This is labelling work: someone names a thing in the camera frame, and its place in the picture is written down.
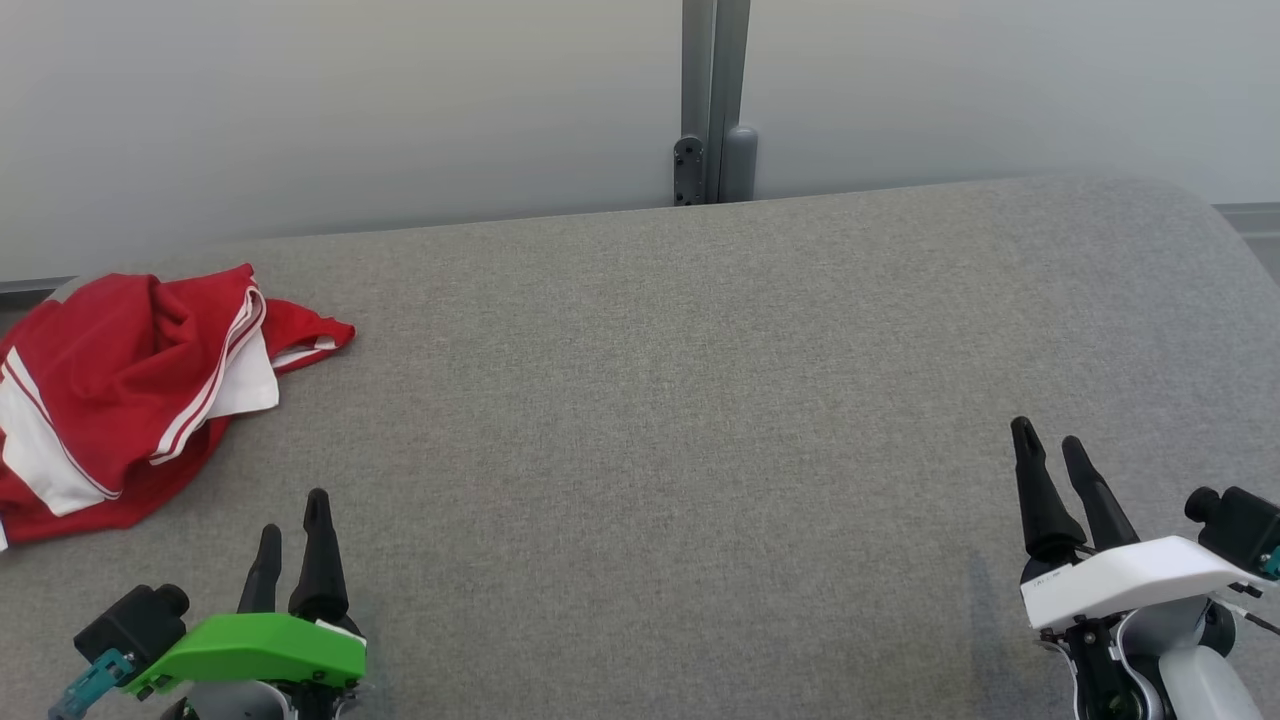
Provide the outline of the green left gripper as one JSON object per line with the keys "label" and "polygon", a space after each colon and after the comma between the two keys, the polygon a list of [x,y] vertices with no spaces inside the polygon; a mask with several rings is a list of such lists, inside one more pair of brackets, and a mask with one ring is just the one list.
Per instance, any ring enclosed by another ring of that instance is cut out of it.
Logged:
{"label": "green left gripper", "polygon": [[338,719],[365,678],[367,643],[326,624],[342,623],[349,611],[326,491],[308,492],[302,527],[307,538],[289,598],[293,616],[275,612],[282,532],[266,524],[238,614],[200,623],[140,670],[125,693],[147,700],[183,689],[179,719]]}

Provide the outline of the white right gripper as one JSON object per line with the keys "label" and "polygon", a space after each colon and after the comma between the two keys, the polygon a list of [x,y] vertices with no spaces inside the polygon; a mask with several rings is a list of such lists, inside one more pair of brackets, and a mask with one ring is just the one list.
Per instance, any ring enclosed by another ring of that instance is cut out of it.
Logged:
{"label": "white right gripper", "polygon": [[1082,441],[1068,436],[1069,480],[1100,552],[1076,562],[1084,530],[1061,501],[1036,428],[1015,416],[1010,430],[1027,555],[1075,562],[1020,587],[1030,626],[1071,673],[1074,717],[1262,717],[1228,659],[1234,621],[1249,612],[1221,592],[1258,594],[1265,579],[1181,537],[1140,542]]}

